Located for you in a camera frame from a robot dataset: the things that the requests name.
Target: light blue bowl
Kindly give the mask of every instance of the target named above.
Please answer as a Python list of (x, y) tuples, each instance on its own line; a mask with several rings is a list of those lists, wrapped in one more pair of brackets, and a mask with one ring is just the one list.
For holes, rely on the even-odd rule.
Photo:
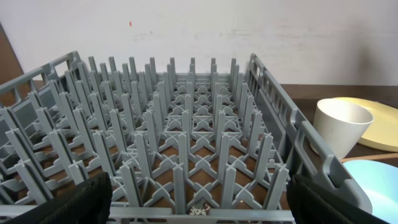
[(369, 197), (372, 215), (398, 223), (398, 168), (367, 160), (348, 161), (343, 165)]

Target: gray dish rack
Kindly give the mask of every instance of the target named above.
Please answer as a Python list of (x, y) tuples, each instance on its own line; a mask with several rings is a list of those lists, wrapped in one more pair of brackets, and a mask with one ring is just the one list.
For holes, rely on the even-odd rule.
[[(64, 62), (68, 71), (59, 76), (55, 67)], [(217, 72), (215, 58), (210, 73), (196, 73), (195, 58), (188, 73), (176, 73), (174, 58), (164, 73), (156, 72), (154, 58), (144, 72), (136, 71), (134, 57), (121, 71), (113, 57), (110, 72), (105, 63), (98, 70), (93, 57), (89, 64), (90, 69), (71, 52), (0, 86), (0, 95), (13, 91), (16, 98), (0, 109), (3, 221), (98, 170), (113, 185), (108, 223), (294, 223), (280, 198), (296, 173), (371, 212), (366, 194), (255, 54), (244, 73), (234, 58), (227, 74)], [(40, 89), (32, 80), (37, 75), (44, 81)], [(18, 87), (24, 83), (32, 91), (22, 99)], [(303, 148), (305, 138), (320, 155), (319, 169)], [(170, 147), (178, 153), (162, 153)], [(195, 155), (203, 147), (211, 155)], [(242, 155), (230, 155), (230, 147)], [(246, 167), (248, 159), (255, 161), (254, 171)], [(52, 163), (43, 167), (43, 161)], [(169, 182), (155, 181), (168, 170)], [(200, 170), (214, 181), (192, 181)], [(236, 183), (237, 172), (252, 181)], [(210, 194), (217, 185), (219, 200)], [(257, 185), (267, 189), (263, 203), (251, 193)], [(151, 195), (149, 186), (155, 189)], [(187, 186), (195, 191), (190, 201)], [(161, 198), (170, 208), (151, 207)], [(207, 215), (189, 215), (202, 200), (211, 207)], [(252, 210), (235, 209), (241, 202)]]

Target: rack base grid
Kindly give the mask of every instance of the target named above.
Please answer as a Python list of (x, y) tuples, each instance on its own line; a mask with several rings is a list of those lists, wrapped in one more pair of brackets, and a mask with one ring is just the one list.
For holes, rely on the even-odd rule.
[[(111, 177), (108, 223), (294, 223), (287, 182), (300, 173), (371, 212), (343, 168), (255, 54), (246, 71), (157, 73), (150, 58), (89, 66), (71, 52), (0, 86), (0, 222)], [(55, 67), (67, 63), (59, 75)], [(33, 78), (41, 75), (44, 86)], [(21, 85), (29, 85), (24, 97)], [(303, 145), (308, 139), (322, 165)]]

